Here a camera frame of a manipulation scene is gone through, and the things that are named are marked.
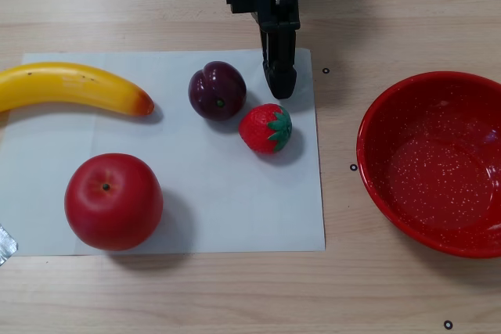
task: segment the banana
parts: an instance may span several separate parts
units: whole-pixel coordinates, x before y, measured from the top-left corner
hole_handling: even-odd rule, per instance
[[[41,102],[80,103],[137,117],[154,109],[140,87],[91,66],[33,63],[0,72],[0,111]]]

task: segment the aluminum foil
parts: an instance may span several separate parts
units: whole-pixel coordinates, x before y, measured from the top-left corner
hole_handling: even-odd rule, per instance
[[[17,251],[17,242],[0,224],[0,266]]]

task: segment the plum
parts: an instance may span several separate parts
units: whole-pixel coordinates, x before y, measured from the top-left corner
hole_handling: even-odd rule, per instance
[[[191,106],[209,120],[228,120],[242,109],[246,96],[242,75],[225,62],[208,63],[189,82]]]

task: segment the wood grain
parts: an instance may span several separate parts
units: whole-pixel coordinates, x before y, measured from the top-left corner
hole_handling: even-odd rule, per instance
[[[391,84],[429,70],[501,81],[501,0],[300,2],[327,251],[17,257],[0,269],[2,333],[438,334],[444,320],[451,332],[499,332],[501,261],[449,257],[407,239],[349,166],[366,108]],[[24,52],[259,43],[255,22],[231,15],[225,0],[0,0],[0,68]]]

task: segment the toy strawberry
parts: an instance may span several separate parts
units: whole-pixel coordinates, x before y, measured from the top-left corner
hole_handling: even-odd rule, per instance
[[[273,154],[287,144],[292,133],[289,113],[275,104],[258,106],[242,120],[239,133],[247,146],[258,153]]]

